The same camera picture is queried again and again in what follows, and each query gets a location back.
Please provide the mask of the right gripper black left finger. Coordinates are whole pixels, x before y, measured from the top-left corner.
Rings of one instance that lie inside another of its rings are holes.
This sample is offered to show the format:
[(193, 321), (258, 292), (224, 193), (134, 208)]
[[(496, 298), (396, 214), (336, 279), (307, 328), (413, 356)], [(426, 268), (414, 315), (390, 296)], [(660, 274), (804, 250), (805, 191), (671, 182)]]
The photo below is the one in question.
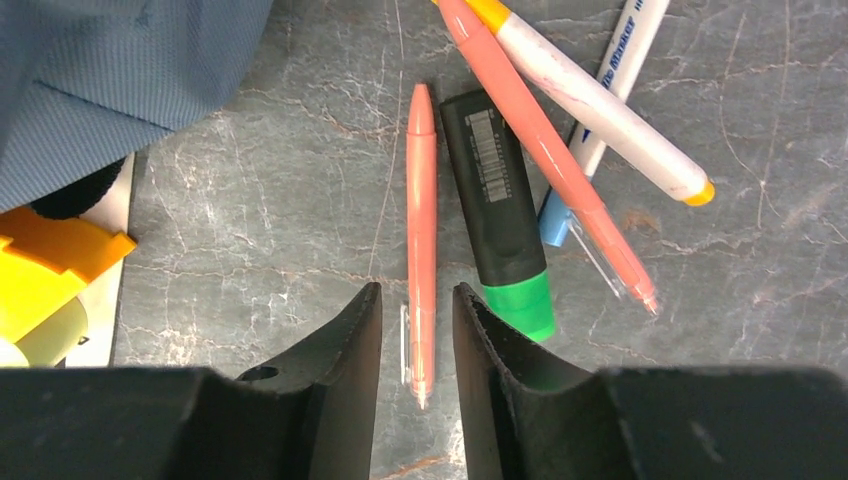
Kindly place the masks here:
[(206, 367), (5, 369), (5, 479), (365, 479), (382, 291), (235, 379)]

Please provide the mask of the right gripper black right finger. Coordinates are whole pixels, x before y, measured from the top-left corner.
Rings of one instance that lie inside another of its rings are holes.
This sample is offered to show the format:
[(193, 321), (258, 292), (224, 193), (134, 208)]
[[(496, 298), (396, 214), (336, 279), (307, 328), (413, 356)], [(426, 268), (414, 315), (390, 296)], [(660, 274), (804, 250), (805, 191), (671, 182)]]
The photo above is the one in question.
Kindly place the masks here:
[(763, 365), (589, 372), (453, 291), (472, 479), (843, 479), (847, 382)]

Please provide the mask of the orange yellow marker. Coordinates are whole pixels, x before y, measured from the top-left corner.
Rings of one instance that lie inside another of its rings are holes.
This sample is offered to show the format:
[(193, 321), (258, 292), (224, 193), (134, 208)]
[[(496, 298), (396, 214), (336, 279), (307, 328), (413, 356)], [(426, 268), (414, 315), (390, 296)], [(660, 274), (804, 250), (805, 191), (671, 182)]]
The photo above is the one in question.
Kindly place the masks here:
[(672, 199), (689, 206), (715, 194), (705, 171), (536, 30), (498, 1), (464, 1), (527, 85), (534, 84)]

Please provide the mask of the blue grey backpack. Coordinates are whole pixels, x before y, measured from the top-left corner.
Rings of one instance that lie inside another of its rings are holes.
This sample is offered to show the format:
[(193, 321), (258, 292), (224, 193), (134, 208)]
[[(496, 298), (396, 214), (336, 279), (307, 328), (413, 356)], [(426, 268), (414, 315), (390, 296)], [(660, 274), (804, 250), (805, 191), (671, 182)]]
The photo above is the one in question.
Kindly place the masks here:
[(125, 159), (220, 109), (268, 1), (5, 1), (1, 208), (77, 216)]

